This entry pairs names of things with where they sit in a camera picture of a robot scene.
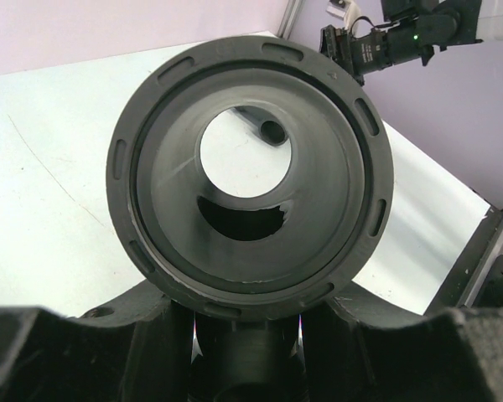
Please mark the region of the large grey pipe adapter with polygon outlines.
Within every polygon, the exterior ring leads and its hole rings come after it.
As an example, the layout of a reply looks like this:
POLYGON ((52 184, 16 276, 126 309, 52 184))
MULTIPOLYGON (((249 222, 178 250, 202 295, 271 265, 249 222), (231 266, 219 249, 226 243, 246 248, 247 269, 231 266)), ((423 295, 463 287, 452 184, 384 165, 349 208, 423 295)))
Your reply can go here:
POLYGON ((137 269, 182 305, 245 322, 299 314, 347 286, 390 215, 392 150, 363 89, 332 60, 268 36, 182 51, 117 120, 112 224, 137 269), (280 147, 235 113, 255 106, 280 147))

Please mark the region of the grey pipe tee fitting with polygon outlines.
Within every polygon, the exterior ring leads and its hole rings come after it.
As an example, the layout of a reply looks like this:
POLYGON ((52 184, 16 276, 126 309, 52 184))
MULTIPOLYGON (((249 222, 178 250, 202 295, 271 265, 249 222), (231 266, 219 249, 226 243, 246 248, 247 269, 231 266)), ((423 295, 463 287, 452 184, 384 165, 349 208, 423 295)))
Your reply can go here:
POLYGON ((255 106, 237 106, 235 113, 247 121, 254 134, 268 145, 280 147, 288 140, 285 128, 269 111, 255 106))

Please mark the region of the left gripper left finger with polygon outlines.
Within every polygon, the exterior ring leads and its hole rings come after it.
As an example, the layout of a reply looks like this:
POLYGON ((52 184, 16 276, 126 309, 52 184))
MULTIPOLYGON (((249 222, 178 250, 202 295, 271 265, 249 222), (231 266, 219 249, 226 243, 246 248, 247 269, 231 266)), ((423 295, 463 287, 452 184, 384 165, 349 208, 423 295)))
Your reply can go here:
POLYGON ((0 307, 0 401, 185 401, 193 313, 141 282, 81 317, 0 307))

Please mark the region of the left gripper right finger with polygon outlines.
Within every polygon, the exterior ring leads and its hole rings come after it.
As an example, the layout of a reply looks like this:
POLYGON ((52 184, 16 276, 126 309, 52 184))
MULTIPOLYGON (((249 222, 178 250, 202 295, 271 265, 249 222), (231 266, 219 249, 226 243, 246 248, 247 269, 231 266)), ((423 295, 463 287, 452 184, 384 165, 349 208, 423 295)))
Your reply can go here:
POLYGON ((351 284, 301 322, 312 401, 503 401, 503 308, 420 316, 351 284))

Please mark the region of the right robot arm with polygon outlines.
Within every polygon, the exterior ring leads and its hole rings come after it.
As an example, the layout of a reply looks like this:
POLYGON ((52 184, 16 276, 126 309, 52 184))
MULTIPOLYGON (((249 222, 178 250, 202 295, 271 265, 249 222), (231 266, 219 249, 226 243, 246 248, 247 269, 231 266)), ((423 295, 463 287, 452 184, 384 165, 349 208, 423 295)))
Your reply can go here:
POLYGON ((330 1, 343 28, 321 29, 319 52, 360 85, 364 76, 420 59, 435 50, 503 41, 503 1, 382 1, 384 23, 375 24, 355 1, 330 1))

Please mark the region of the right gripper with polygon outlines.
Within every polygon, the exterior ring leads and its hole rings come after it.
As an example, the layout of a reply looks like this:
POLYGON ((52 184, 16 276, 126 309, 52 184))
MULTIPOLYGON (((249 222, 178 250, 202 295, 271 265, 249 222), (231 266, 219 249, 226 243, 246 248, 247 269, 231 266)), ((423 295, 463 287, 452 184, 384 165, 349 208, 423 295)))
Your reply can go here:
POLYGON ((321 29, 319 52, 335 62, 360 86, 365 84, 365 44, 345 28, 328 25, 321 29))

